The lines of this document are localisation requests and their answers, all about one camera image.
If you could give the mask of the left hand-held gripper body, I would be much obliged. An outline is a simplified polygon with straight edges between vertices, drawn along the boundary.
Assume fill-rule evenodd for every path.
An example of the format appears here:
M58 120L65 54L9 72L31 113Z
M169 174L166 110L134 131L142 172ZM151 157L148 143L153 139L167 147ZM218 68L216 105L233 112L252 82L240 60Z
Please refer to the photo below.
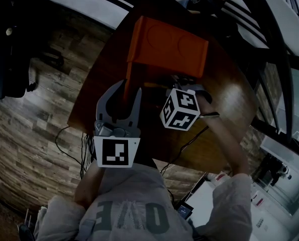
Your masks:
M140 134L138 130L129 131L97 120L93 143L100 168L131 168L140 143Z

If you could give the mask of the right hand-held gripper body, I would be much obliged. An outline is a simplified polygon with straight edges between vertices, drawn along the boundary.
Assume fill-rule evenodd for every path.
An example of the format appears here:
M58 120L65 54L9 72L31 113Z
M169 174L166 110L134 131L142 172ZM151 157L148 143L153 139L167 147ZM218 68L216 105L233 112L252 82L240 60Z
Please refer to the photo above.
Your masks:
M208 102L212 97L200 87L173 88L160 113L160 119L166 129L188 131L200 116L196 93L200 92Z

